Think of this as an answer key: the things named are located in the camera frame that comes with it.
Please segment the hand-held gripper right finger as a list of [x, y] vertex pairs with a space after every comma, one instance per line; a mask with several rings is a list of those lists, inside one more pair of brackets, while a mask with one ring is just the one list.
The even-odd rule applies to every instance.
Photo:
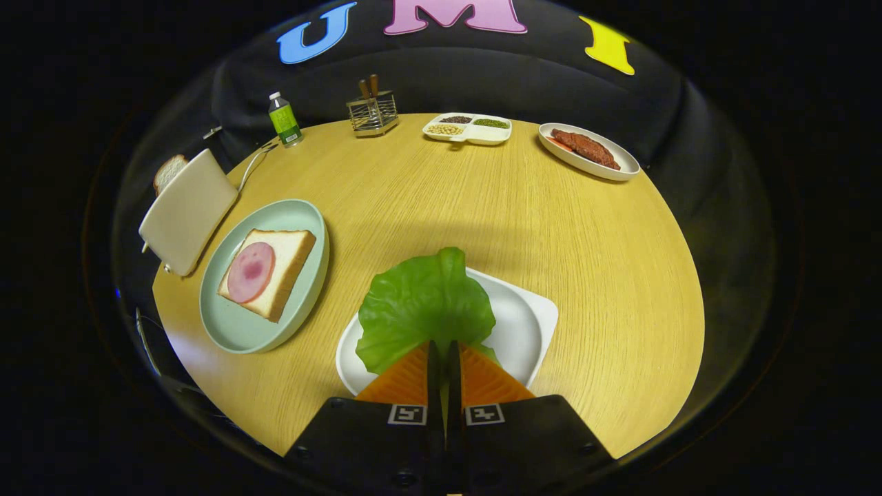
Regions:
[[448, 360], [447, 461], [461, 493], [577, 493], [614, 464], [564, 396], [534, 395], [463, 343]]

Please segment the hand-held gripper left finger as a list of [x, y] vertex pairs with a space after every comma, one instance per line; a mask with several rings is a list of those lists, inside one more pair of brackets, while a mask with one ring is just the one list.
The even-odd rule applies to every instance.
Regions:
[[439, 353], [425, 342], [353, 399], [331, 397], [285, 455], [332, 493], [437, 493], [444, 461]]

